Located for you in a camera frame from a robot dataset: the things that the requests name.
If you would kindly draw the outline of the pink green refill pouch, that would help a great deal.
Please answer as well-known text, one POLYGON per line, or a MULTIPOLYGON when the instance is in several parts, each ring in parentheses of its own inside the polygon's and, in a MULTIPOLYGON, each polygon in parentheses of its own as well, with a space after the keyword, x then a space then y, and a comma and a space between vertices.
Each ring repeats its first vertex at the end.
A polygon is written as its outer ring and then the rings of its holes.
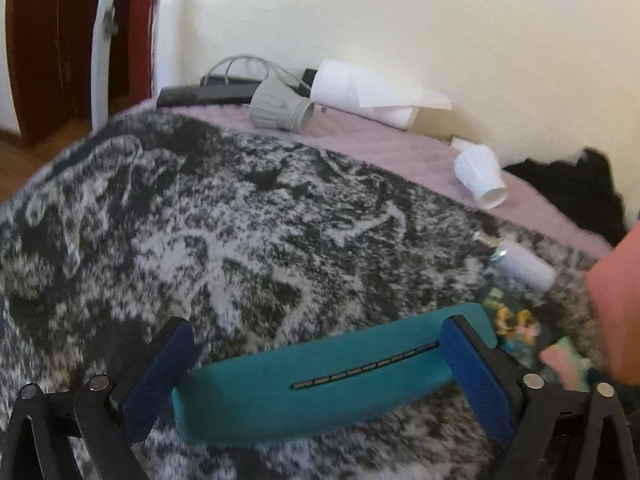
POLYGON ((587 392, 590 389, 588 372, 591 361, 577 352, 570 337, 562 337, 541 350, 538 359, 552 370, 565 390, 587 392))

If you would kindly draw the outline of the dark green illustrated card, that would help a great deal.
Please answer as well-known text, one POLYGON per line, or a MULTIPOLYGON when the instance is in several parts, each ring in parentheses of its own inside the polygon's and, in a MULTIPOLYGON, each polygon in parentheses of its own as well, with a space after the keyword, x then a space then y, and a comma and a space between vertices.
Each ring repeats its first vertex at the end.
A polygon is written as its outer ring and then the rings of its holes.
POLYGON ((493 284, 480 291, 477 302, 489 318, 498 347, 521 366, 535 367, 542 325, 533 312, 510 292, 493 284))

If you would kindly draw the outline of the teal glasses case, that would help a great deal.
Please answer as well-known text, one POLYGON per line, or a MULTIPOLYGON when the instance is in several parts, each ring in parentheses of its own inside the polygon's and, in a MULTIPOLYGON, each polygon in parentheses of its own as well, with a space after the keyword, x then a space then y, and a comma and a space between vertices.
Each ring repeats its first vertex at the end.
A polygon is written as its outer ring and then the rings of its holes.
POLYGON ((356 332, 238 356, 186 374, 171 393, 190 443, 253 446, 365 422, 451 382, 442 323, 462 315, 490 348, 479 304, 459 304, 356 332))

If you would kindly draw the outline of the white spray bottle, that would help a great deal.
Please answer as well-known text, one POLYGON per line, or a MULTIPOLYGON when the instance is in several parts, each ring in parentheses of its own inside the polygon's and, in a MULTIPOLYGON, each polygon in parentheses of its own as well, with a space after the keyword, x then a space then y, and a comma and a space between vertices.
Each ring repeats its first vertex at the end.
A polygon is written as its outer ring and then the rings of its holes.
POLYGON ((521 244, 484 231, 476 231, 472 240, 488 250, 491 264, 506 276, 522 281, 536 292, 552 289, 556 279, 555 268, 521 244))

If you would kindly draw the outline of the white paper cup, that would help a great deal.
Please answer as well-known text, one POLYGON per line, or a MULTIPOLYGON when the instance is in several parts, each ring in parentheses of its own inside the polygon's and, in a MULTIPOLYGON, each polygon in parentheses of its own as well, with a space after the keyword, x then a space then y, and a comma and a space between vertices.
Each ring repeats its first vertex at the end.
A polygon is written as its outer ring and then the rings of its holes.
POLYGON ((454 160, 454 174, 482 209, 500 206, 508 197, 498 158, 486 145, 473 145, 454 160))

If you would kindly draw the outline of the grey paper cup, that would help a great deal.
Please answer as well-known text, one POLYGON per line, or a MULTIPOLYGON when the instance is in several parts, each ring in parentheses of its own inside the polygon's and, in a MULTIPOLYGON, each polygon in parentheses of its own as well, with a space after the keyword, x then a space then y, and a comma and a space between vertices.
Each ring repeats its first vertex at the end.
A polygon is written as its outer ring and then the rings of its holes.
POLYGON ((314 114, 314 102, 276 78, 264 80, 250 101, 250 121, 257 128, 301 133, 314 114))

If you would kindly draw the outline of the pink cardboard storage box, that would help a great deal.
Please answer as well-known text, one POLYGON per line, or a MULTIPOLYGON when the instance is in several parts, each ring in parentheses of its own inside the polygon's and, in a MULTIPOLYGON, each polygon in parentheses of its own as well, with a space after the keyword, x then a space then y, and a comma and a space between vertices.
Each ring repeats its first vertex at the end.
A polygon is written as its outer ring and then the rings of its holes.
POLYGON ((608 370, 639 385, 639 223, 586 275, 608 370))

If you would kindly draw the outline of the black white patterned blanket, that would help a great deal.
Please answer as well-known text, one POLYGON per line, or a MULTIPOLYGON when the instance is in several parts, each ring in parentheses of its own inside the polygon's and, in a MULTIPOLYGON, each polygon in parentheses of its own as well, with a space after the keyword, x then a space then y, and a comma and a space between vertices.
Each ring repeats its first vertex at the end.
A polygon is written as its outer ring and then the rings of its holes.
POLYGON ((555 268, 552 289, 491 264, 478 211, 391 172, 164 112, 116 118, 1 206, 1 415, 28 382, 119 372, 174 315, 208 364, 461 304, 490 281, 602 366, 594 258, 498 227, 555 268))

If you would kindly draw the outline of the black clothing pile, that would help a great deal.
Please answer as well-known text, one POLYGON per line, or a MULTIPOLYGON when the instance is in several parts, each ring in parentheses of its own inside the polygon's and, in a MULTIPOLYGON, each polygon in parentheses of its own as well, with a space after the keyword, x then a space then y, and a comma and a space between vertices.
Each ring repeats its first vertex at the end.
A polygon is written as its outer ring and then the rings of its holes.
POLYGON ((612 247, 627 235, 624 202, 602 152, 584 148, 577 162, 543 164, 528 158, 504 170, 530 184, 578 228, 602 236, 612 247))

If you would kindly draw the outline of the pink quilted bed sheet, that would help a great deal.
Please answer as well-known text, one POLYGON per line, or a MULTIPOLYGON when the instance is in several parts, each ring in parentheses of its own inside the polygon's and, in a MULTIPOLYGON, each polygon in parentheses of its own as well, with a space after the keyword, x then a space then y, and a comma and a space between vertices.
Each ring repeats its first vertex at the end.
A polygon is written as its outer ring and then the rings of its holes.
POLYGON ((507 221, 593 258, 601 259, 612 252, 611 244, 602 236, 577 226, 530 184, 507 172, 502 175, 508 191, 506 201, 492 209, 480 208, 454 173, 454 160, 460 152, 423 134, 401 131, 332 108, 317 110, 301 134, 254 127, 246 106, 178 107, 165 108, 163 112, 171 118, 193 118, 221 129, 324 148, 378 166, 478 211, 480 224, 493 236, 499 234, 498 223, 507 221))

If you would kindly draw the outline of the black router box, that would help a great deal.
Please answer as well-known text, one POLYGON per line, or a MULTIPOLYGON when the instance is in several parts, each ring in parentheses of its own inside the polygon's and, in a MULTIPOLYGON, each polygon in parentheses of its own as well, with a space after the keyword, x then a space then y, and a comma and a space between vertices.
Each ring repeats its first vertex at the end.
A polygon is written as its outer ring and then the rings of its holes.
POLYGON ((165 88, 156 100, 157 107, 183 107, 226 104, 250 104, 260 86, 254 84, 214 84, 165 88))

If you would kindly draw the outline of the dark red wooden door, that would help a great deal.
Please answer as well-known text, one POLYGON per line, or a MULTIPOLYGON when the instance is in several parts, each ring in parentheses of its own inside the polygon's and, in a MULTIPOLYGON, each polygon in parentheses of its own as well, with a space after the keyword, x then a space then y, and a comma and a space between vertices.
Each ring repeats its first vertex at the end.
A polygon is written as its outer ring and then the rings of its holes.
POLYGON ((35 146, 153 94, 158 0, 1 0, 1 133, 35 146))

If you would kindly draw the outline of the white paper roll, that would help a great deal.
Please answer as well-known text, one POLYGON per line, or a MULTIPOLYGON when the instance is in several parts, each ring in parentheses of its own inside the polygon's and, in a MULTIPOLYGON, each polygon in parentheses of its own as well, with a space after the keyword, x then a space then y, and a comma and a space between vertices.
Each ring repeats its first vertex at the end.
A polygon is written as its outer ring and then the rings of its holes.
POLYGON ((452 110, 438 91, 396 84, 373 70, 337 60, 321 63, 310 98, 322 106, 408 131, 420 110, 452 110))

